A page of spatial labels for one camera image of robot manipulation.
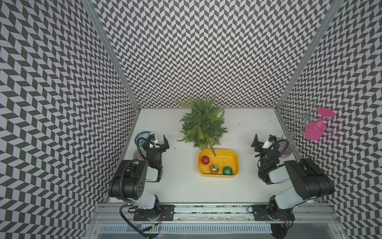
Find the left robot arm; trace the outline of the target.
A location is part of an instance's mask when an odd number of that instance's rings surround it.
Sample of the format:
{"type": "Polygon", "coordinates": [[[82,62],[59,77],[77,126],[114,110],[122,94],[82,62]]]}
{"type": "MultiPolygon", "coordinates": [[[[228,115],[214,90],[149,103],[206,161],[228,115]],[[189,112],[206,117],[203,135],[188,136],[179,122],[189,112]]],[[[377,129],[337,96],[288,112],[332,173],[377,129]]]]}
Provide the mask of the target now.
{"type": "Polygon", "coordinates": [[[160,182],[163,174],[162,154],[170,146],[163,137],[160,144],[153,133],[135,140],[138,155],[118,166],[108,186],[108,195],[136,207],[138,218],[144,221],[160,217],[159,198],[145,189],[146,182],[160,182]]]}

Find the yellow plastic tray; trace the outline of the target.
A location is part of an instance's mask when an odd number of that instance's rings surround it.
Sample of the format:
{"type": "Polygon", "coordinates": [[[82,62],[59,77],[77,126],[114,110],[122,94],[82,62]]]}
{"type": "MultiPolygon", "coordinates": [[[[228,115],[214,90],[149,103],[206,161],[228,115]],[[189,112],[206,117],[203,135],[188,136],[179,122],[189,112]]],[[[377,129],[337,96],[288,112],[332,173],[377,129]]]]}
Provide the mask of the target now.
{"type": "Polygon", "coordinates": [[[229,149],[215,149],[214,152],[211,149],[204,149],[199,152],[198,155],[198,171],[205,177],[223,177],[232,178],[239,174],[240,163],[236,152],[229,149]],[[207,155],[210,158],[209,165],[202,165],[202,156],[207,155]],[[214,164],[218,166],[219,173],[213,175],[210,173],[210,166],[214,164]],[[225,166],[229,166],[233,169],[233,175],[223,175],[222,170],[225,166]]]}

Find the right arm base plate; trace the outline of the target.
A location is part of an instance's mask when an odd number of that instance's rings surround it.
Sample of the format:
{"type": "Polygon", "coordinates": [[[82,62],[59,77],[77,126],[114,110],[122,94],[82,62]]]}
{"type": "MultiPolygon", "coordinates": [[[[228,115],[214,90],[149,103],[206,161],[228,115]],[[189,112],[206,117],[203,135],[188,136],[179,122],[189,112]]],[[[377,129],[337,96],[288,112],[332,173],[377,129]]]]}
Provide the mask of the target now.
{"type": "Polygon", "coordinates": [[[280,209],[277,206],[265,204],[251,205],[255,221],[293,222],[295,216],[292,209],[280,209]]]}

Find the pink patterned small dish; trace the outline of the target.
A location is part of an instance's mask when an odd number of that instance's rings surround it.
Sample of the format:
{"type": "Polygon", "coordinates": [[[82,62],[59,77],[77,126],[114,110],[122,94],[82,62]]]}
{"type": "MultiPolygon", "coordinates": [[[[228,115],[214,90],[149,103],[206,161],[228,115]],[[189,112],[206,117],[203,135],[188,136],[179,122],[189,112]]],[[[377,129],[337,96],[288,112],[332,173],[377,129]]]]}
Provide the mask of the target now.
{"type": "Polygon", "coordinates": [[[140,147],[140,149],[136,150],[133,154],[133,159],[139,159],[139,160],[144,160],[146,158],[146,151],[140,147]]]}

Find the aluminium front rail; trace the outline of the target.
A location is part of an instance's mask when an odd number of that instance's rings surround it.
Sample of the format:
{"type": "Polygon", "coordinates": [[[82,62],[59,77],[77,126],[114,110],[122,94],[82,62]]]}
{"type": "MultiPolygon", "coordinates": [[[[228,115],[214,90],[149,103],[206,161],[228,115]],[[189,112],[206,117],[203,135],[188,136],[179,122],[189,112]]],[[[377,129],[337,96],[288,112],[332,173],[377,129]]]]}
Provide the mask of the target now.
{"type": "MultiPolygon", "coordinates": [[[[263,203],[165,203],[174,205],[173,221],[165,223],[278,223],[255,221],[251,205],[263,203]]],[[[305,203],[293,209],[294,223],[339,223],[334,209],[327,203],[305,203]]]]}

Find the red glitter ball ornament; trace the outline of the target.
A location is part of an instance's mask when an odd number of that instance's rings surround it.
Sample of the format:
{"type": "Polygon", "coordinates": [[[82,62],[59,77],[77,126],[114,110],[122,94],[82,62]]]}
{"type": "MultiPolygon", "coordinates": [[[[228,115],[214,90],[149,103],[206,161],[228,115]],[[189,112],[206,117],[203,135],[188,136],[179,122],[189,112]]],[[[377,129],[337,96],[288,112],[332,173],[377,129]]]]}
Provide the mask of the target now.
{"type": "Polygon", "coordinates": [[[202,156],[201,164],[202,165],[209,165],[210,164],[210,158],[207,155],[202,156]]]}

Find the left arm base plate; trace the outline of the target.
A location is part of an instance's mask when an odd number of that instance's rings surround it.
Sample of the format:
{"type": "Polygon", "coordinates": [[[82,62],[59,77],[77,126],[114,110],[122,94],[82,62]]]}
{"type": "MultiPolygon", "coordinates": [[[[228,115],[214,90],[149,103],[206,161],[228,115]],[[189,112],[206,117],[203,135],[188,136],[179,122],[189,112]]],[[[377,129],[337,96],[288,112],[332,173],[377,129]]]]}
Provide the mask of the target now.
{"type": "Polygon", "coordinates": [[[134,213],[134,221],[173,221],[174,205],[160,205],[153,209],[136,209],[134,213]]]}

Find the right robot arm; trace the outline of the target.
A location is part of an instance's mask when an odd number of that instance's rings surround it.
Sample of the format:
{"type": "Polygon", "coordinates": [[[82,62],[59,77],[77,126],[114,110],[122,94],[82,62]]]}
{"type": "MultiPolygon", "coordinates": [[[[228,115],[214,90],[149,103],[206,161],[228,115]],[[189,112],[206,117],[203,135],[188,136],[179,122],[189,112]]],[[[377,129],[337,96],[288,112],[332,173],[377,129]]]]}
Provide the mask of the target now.
{"type": "Polygon", "coordinates": [[[251,206],[255,221],[293,222],[296,206],[334,193],[334,182],[313,160],[305,158],[280,163],[280,157],[289,147],[287,139],[269,135],[266,142],[261,142],[255,135],[251,147],[258,153],[260,180],[267,185],[291,183],[288,189],[271,196],[267,204],[251,206]]]}

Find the gold shiny ball ornament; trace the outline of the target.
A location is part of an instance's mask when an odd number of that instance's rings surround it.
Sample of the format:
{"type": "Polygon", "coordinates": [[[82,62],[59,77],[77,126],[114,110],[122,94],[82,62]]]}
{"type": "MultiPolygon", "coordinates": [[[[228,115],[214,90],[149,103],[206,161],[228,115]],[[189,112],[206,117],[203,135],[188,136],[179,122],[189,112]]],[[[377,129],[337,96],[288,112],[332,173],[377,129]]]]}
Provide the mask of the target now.
{"type": "Polygon", "coordinates": [[[219,168],[218,168],[218,166],[212,164],[212,165],[210,166],[210,173],[213,174],[213,175],[218,174],[218,173],[219,173],[219,168]]]}

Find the pink plastic wine glass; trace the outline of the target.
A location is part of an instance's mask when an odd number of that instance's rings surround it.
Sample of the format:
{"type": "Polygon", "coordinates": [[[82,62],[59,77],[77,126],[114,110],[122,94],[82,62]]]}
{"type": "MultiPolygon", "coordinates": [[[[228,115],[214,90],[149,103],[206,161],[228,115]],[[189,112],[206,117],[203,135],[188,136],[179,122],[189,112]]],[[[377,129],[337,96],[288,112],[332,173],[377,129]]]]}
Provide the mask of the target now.
{"type": "Polygon", "coordinates": [[[319,108],[316,112],[320,118],[310,122],[303,133],[307,139],[313,141],[319,141],[324,135],[328,135],[331,132],[331,130],[326,129],[324,121],[335,117],[335,113],[327,108],[319,108]]]}

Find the green glitter ball ornament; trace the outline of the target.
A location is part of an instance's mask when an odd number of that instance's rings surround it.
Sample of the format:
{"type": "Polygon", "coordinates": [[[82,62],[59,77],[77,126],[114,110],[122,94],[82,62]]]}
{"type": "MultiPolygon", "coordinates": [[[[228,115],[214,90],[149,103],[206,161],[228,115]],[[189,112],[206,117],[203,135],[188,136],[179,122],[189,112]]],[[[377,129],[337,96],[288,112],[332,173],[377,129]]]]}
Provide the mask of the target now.
{"type": "Polygon", "coordinates": [[[223,175],[233,175],[233,169],[229,166],[225,166],[222,170],[223,175]]]}

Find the small green christmas tree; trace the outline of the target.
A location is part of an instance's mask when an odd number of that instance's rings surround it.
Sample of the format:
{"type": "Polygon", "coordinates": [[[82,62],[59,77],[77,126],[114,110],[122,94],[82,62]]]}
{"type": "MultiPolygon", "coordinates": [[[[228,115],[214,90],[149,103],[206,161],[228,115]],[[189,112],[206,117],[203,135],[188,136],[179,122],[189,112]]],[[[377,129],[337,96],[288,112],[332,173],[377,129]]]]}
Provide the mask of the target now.
{"type": "Polygon", "coordinates": [[[187,101],[175,100],[182,108],[189,109],[180,119],[183,137],[180,142],[192,143],[201,150],[210,149],[216,157],[215,146],[221,145],[220,140],[228,132],[225,123],[225,108],[215,104],[216,97],[193,99],[187,101]]]}

